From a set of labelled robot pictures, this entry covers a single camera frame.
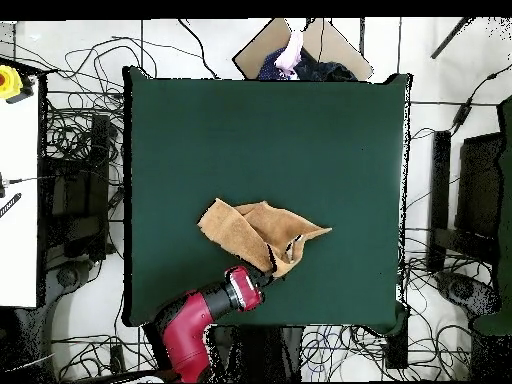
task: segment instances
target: tan cloth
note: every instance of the tan cloth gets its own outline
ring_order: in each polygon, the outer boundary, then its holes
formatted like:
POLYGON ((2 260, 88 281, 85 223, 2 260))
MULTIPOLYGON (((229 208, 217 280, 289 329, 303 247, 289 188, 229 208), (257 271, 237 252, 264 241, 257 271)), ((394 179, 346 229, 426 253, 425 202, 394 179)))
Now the tan cloth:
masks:
POLYGON ((300 262, 306 240, 331 231, 267 202, 232 207, 220 199, 215 199, 198 225, 210 240, 263 272, 273 267, 268 245, 277 265, 274 278, 300 262))

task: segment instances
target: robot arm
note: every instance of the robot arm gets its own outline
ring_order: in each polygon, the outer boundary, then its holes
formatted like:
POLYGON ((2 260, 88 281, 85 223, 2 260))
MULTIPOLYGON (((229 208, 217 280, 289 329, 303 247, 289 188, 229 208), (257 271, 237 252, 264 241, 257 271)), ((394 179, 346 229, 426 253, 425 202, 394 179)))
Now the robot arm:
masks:
POLYGON ((236 266, 226 271, 222 283, 187 292, 165 306, 154 323, 181 382, 201 382, 209 376, 205 328, 233 310, 248 311, 263 300, 256 279, 245 267, 236 266))

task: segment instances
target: white table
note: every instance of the white table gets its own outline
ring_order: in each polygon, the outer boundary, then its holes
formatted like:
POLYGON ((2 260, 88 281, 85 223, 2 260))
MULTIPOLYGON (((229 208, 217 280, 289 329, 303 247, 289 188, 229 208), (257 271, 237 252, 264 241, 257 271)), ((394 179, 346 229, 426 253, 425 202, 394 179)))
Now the white table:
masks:
MULTIPOLYGON (((0 172, 3 179, 37 177, 38 83, 34 95, 15 104, 0 99, 0 172)), ((37 180, 10 185, 3 207, 22 198, 0 218, 0 306, 36 306, 37 180)))

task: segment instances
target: green cloth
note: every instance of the green cloth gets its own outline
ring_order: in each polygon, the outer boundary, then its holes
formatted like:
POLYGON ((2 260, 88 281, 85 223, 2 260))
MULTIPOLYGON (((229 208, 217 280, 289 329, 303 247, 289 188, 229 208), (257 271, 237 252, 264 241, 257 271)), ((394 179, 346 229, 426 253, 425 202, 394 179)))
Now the green cloth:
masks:
POLYGON ((263 305, 221 324, 394 327, 407 75, 387 84, 130 76, 132 325, 240 263, 197 227, 219 197, 266 200, 333 228, 306 243, 263 305))
POLYGON ((496 277, 501 309, 497 314, 476 318, 473 325, 475 330, 486 336, 512 335, 512 96, 498 106, 498 116, 500 130, 505 137, 505 150, 499 159, 503 197, 498 228, 500 260, 496 277))

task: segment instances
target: cardboard box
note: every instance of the cardboard box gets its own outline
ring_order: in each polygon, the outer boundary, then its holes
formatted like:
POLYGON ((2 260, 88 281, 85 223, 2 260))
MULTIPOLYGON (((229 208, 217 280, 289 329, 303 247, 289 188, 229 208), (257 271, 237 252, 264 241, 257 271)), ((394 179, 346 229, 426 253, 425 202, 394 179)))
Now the cardboard box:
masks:
MULTIPOLYGON (((256 79, 265 58, 277 49, 286 47, 290 40, 290 28, 284 18, 272 19, 238 54, 233 58, 236 67, 246 79, 256 79)), ((322 19, 318 18, 304 31, 304 50, 318 59, 322 19)), ((325 20, 320 62, 338 62, 354 73, 359 81, 365 81, 373 73, 366 59, 347 41, 345 37, 325 20)))

